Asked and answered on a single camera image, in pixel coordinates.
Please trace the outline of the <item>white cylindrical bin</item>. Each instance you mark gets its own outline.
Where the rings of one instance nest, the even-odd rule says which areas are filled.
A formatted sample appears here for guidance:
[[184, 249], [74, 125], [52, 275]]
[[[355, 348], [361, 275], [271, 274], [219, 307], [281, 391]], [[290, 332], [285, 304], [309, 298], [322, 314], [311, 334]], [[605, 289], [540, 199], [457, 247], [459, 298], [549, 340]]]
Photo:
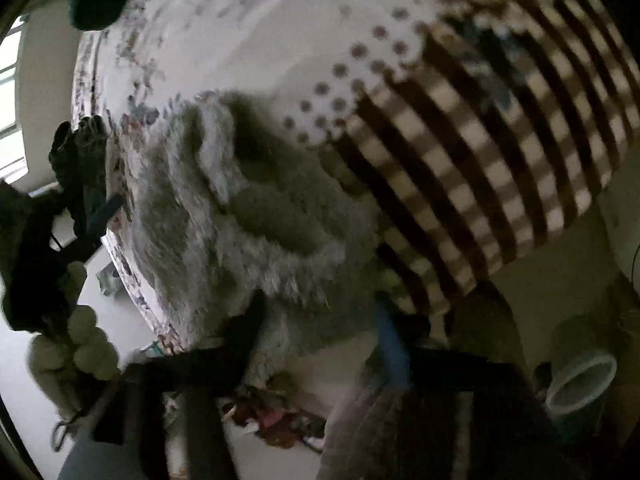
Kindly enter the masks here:
[[551, 382], [544, 405], [554, 419], [573, 415], [596, 402], [617, 375], [617, 326], [596, 312], [572, 316], [551, 336]]

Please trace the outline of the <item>floral plaid fleece blanket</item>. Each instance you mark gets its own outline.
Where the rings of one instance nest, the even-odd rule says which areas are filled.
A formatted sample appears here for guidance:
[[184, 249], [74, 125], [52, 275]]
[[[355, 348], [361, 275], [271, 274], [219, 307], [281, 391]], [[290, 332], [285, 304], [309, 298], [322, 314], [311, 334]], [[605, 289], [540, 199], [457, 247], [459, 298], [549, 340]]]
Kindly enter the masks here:
[[76, 112], [143, 140], [184, 96], [250, 90], [346, 190], [386, 193], [403, 307], [448, 311], [570, 226], [639, 135], [639, 66], [601, 0], [130, 0], [81, 41]]

